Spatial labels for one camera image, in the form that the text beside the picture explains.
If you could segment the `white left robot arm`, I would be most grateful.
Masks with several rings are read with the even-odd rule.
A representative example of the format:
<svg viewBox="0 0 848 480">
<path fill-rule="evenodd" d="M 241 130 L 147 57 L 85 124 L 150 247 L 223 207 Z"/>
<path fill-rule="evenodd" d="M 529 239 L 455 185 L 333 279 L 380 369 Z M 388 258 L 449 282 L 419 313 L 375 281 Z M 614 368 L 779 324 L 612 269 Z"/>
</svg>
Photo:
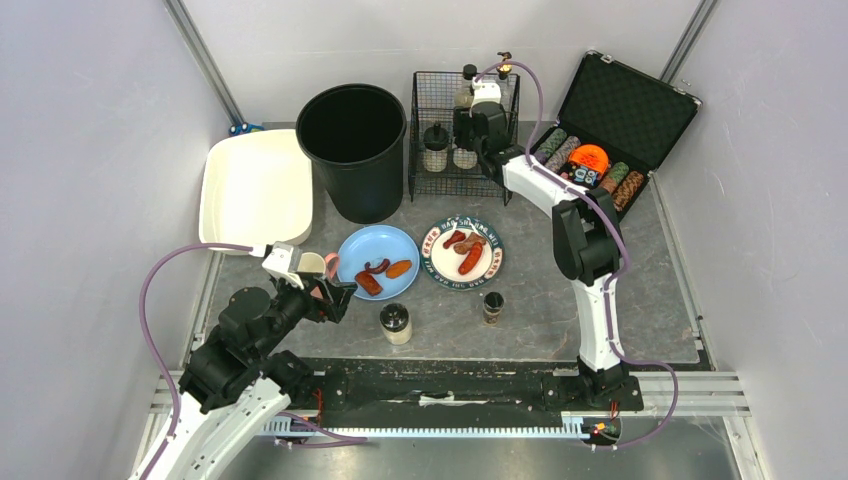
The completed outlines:
<svg viewBox="0 0 848 480">
<path fill-rule="evenodd" d="M 357 286 L 308 274 L 298 288 L 234 292 L 176 380 L 169 423 L 134 479 L 217 479 L 270 419 L 306 394 L 314 371 L 282 340 L 302 320 L 341 321 Z"/>
</svg>

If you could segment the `clear bottle gold pump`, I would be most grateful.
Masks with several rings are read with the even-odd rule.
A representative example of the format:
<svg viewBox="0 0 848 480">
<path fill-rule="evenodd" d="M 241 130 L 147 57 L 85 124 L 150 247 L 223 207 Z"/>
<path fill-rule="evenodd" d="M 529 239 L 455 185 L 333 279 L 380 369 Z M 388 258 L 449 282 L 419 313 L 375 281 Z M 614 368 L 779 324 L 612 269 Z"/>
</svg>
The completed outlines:
<svg viewBox="0 0 848 480">
<path fill-rule="evenodd" d="M 512 59 L 510 52 L 499 52 L 502 62 Z M 511 65 L 496 68 L 497 84 L 501 89 L 501 105 L 505 109 L 508 133 L 512 139 L 517 137 L 518 110 L 520 105 L 520 76 L 513 72 Z"/>
</svg>

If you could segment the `sauce bottle red label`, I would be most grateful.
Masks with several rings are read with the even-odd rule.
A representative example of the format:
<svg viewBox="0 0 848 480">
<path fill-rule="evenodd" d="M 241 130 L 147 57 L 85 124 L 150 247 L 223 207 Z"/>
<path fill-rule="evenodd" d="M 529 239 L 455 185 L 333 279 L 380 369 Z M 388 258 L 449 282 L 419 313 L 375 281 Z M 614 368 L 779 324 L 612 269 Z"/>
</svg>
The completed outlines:
<svg viewBox="0 0 848 480">
<path fill-rule="evenodd" d="M 454 93 L 455 109 L 470 109 L 474 100 L 473 81 L 478 74 L 474 64 L 466 64 L 461 72 L 459 88 Z"/>
</svg>

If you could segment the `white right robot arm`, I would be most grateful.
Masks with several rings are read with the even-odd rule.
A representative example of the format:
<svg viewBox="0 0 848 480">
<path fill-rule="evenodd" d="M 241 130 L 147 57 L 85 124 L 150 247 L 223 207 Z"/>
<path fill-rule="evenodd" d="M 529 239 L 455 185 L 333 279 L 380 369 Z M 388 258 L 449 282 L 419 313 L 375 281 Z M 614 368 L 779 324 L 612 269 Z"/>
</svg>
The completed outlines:
<svg viewBox="0 0 848 480">
<path fill-rule="evenodd" d="M 578 373 L 562 382 L 560 400 L 592 408 L 608 405 L 627 391 L 629 379 L 614 293 L 630 259 L 610 194 L 573 185 L 515 145 L 498 102 L 455 108 L 453 130 L 457 145 L 476 154 L 487 178 L 549 215 L 554 260 L 571 282 L 580 321 Z"/>
</svg>

